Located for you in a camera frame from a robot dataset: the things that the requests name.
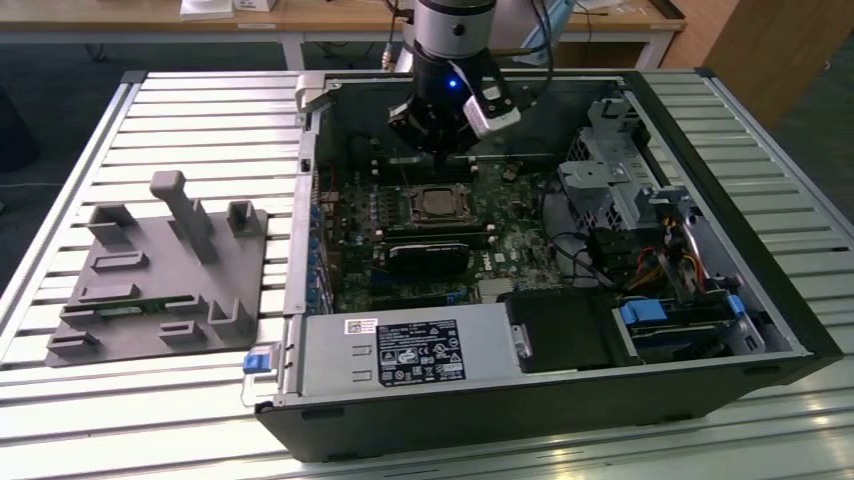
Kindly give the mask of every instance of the aluminum profile table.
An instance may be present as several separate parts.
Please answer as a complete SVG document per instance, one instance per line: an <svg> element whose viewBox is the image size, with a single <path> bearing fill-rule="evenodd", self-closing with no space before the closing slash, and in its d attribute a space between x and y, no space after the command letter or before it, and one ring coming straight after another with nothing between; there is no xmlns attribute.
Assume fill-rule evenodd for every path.
<svg viewBox="0 0 854 480"><path fill-rule="evenodd" d="M296 75L151 73L119 87L0 300L0 478L854 474L851 226L718 80L693 71L645 75L849 354L798 383L754 392L698 420L302 464L252 418L250 405L275 384L266 378L243 388L243 353L46 367L47 341L92 241L82 225L104 202L127 202L138 217L166 214L148 193L160 169L183 170L187 193L204 199L208 212L250 198L272 214L259 343L279 339L300 139ZM669 159L653 151L675 182Z"/></svg>

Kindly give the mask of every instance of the warning label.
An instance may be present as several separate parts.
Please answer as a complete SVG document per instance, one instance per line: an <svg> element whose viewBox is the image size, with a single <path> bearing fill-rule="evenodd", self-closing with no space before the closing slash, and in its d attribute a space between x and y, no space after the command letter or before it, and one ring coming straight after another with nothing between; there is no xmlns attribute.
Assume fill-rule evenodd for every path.
<svg viewBox="0 0 854 480"><path fill-rule="evenodd" d="M376 345L384 387L466 379L457 320L378 325Z"/></svg>

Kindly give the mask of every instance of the cable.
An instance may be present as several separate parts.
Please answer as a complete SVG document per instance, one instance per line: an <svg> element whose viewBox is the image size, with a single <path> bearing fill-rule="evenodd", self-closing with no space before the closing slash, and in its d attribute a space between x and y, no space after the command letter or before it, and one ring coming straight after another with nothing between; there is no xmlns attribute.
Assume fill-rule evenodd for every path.
<svg viewBox="0 0 854 480"><path fill-rule="evenodd" d="M62 187L64 183L12 183L0 185L0 188L24 188L24 187Z"/></svg>
<svg viewBox="0 0 854 480"><path fill-rule="evenodd" d="M546 55L549 57L549 70L546 71L546 82L543 83L543 87L539 92L534 95L534 99L539 98L539 96L549 89L549 85L551 84L551 77L554 75L555 70L555 57L551 51L551 19L549 17L549 9L546 8L546 0L539 0L539 3L543 8L543 14L541 15L539 9L537 8L535 0L530 0L531 2L531 10L534 10L534 15L537 16L537 23L539 24L539 30L543 32L543 43L541 47L546 48Z"/></svg>
<svg viewBox="0 0 854 480"><path fill-rule="evenodd" d="M578 5L579 7L582 7L582 9L585 10L585 17L587 18L587 43L585 44L585 52L582 53L582 62L579 64L581 68L585 68L585 65L587 64L587 52L590 52L590 44L593 43L593 24L590 23L590 17L593 15L601 15L605 16L606 14L602 13L590 13L590 10L587 9L586 6L583 6L581 3L577 3L575 5Z"/></svg>
<svg viewBox="0 0 854 480"><path fill-rule="evenodd" d="M400 15L400 10L398 9L398 5L400 4L400 0L395 0L394 10L391 10L391 25L388 25L388 44L391 44L395 36L395 19L398 15ZM391 8L391 1L386 0L386 5Z"/></svg>

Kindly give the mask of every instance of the blue latch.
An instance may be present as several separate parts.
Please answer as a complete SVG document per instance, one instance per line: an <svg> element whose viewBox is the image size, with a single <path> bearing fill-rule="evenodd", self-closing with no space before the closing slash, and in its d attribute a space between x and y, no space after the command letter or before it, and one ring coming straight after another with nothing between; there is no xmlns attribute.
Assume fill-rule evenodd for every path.
<svg viewBox="0 0 854 480"><path fill-rule="evenodd" d="M267 372L270 372L270 353L250 353L243 358L243 373L250 375Z"/></svg>
<svg viewBox="0 0 854 480"><path fill-rule="evenodd" d="M631 325L635 322L661 322L667 320L667 314L658 300L631 300L619 307L623 323Z"/></svg>
<svg viewBox="0 0 854 480"><path fill-rule="evenodd" d="M730 295L729 297L726 297L726 302L730 304L730 308L733 309L735 318L741 317L746 312L745 304L741 297L738 295Z"/></svg>

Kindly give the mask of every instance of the black wire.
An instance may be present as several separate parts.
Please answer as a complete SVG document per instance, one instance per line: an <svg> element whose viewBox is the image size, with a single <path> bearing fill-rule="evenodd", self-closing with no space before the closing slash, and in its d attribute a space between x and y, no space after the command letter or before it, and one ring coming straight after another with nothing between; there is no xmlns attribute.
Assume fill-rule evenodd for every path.
<svg viewBox="0 0 854 480"><path fill-rule="evenodd" d="M590 52L590 44L593 43L593 24L590 23L590 16L591 15L603 16L606 14L590 13L590 10L587 9L587 7L583 6L581 3L577 3L575 5L582 7L582 9L585 10L585 14L583 15L587 18L587 43L585 44L585 52L582 53L582 63L579 64L579 67L585 68L585 65L587 64L587 53Z"/></svg>
<svg viewBox="0 0 854 480"><path fill-rule="evenodd" d="M546 8L546 1L539 0L541 6L543 8L543 14L539 13L535 0L530 0L530 2L531 2L531 10L534 10L534 15L537 16L537 23L539 25L539 30L541 32L543 32L543 43L539 45L539 47L535 47L535 48L537 50L542 50L543 48L546 48L546 55L549 57L549 70L546 72L546 82L543 83L543 87L541 88L539 92L534 96L534 98L539 98L543 92L546 92L546 90L549 89L549 85L551 85L551 77L555 71L555 57L551 51L551 40L553 40L551 19L549 18L549 9Z"/></svg>
<svg viewBox="0 0 854 480"><path fill-rule="evenodd" d="M395 37L395 18L398 18L398 15L400 14L400 10L398 9L399 4L400 4L400 0L395 0L395 6L394 6L394 9L391 10L391 24L388 25L388 43L390 44L394 41L394 37ZM392 8L390 0L386 0L386 5L388 6L390 9Z"/></svg>

